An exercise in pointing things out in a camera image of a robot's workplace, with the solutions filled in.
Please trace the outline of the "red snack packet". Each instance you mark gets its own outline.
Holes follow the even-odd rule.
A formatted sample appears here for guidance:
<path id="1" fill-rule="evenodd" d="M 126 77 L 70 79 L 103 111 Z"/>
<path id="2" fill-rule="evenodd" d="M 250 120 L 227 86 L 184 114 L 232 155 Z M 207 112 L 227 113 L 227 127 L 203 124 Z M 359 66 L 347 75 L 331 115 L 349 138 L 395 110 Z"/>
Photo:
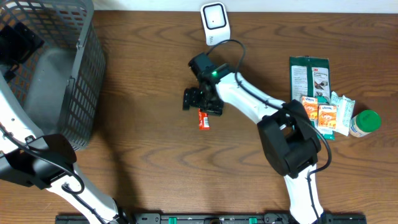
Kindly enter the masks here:
<path id="1" fill-rule="evenodd" d="M 205 112 L 202 112 L 201 109 L 198 109 L 198 117 L 199 117 L 199 129 L 200 130 L 210 130 L 208 114 Z"/>

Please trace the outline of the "green 3M package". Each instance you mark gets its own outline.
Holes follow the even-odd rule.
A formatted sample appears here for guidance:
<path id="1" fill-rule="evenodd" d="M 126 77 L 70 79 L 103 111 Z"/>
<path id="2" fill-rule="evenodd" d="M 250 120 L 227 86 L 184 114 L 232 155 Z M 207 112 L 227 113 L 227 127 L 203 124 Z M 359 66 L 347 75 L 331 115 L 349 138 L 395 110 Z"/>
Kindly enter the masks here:
<path id="1" fill-rule="evenodd" d="M 330 66 L 329 60 L 315 57 L 291 57 L 290 65 L 290 98 L 300 102 L 301 96 L 318 99 L 318 106 L 331 105 Z M 318 120 L 311 124 L 327 140 L 334 140 L 335 130 L 318 127 Z"/>

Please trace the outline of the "orange white tissue pack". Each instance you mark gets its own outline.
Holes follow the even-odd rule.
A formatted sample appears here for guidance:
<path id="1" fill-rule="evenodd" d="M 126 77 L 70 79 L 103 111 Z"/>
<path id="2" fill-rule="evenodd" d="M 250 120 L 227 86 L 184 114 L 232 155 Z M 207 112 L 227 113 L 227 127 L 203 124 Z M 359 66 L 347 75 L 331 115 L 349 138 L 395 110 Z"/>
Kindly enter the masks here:
<path id="1" fill-rule="evenodd" d="M 336 106 L 320 105 L 318 107 L 318 127 L 335 130 L 336 114 L 337 114 Z"/>

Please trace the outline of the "white toilet wipes pack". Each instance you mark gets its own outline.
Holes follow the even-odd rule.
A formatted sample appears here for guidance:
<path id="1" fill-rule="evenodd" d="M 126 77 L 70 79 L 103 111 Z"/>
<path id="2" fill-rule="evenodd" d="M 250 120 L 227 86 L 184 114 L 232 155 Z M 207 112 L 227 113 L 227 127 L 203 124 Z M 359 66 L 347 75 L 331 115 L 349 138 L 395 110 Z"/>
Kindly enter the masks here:
<path id="1" fill-rule="evenodd" d="M 335 131 L 347 136 L 349 124 L 353 115 L 355 101 L 345 95 L 338 96 L 336 92 L 331 93 L 330 104 L 336 106 L 336 128 Z"/>

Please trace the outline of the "green lid seasoning jar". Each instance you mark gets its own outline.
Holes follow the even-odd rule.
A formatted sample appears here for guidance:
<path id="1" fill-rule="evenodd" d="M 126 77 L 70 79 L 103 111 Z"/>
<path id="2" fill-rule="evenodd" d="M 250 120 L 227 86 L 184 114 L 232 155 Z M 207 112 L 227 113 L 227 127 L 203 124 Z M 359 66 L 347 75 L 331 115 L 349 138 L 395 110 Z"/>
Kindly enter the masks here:
<path id="1" fill-rule="evenodd" d="M 349 124 L 350 135 L 361 138 L 381 127 L 381 117 L 373 110 L 364 110 L 351 118 Z"/>

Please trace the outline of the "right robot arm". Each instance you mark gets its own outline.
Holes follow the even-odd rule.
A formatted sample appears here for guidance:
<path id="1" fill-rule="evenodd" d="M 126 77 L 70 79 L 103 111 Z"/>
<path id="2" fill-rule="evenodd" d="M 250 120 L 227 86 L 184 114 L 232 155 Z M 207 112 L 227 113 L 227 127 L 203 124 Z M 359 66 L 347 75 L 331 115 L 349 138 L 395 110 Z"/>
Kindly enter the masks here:
<path id="1" fill-rule="evenodd" d="M 184 91 L 183 109 L 195 107 L 220 116 L 229 104 L 247 116 L 258 128 L 268 163 L 285 180 L 290 214 L 298 223 L 319 223 L 323 208 L 310 177 L 321 145 L 302 104 L 265 94 L 228 64 L 214 64 L 205 53 L 193 57 L 188 67 L 199 86 Z"/>

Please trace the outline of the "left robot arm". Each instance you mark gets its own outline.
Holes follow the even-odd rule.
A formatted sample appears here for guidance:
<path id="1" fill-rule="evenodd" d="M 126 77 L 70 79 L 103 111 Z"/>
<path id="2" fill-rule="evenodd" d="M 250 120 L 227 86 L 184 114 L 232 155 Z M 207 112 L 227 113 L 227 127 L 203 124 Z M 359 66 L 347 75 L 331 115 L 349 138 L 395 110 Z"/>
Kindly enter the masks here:
<path id="1" fill-rule="evenodd" d="M 129 223 L 77 164 L 89 143 L 105 58 L 90 23 L 1 28 L 1 178 L 55 193 L 89 223 Z"/>

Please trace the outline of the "white barcode scanner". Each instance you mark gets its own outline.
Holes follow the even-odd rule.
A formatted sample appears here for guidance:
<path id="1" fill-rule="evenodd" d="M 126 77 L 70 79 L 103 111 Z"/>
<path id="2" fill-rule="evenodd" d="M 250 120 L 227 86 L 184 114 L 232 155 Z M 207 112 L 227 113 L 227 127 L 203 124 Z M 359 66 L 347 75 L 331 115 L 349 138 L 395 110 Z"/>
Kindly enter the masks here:
<path id="1" fill-rule="evenodd" d="M 202 5 L 200 14 L 208 46 L 230 39 L 231 28 L 226 8 L 222 2 Z"/>

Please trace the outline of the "grey plastic mesh basket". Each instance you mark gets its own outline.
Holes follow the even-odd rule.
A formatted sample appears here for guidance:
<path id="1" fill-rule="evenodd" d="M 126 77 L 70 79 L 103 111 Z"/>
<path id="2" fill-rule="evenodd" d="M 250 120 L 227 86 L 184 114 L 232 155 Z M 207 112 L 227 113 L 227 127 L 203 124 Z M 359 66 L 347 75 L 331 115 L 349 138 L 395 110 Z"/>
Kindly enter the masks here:
<path id="1" fill-rule="evenodd" d="M 106 60 L 81 1 L 2 1 L 1 124 L 18 141 L 49 134 L 89 143 Z"/>

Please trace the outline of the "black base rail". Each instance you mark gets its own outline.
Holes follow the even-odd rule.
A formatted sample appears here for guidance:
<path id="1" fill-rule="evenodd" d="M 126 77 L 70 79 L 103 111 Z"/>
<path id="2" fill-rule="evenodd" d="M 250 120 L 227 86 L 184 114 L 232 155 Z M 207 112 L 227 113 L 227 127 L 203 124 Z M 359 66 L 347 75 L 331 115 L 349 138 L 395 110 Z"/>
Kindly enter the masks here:
<path id="1" fill-rule="evenodd" d="M 135 215 L 137 224 L 289 224 L 297 221 L 287 213 L 266 213 L 261 215 L 161 215 L 140 213 Z M 364 215 L 330 214 L 321 216 L 326 224 L 367 224 Z"/>

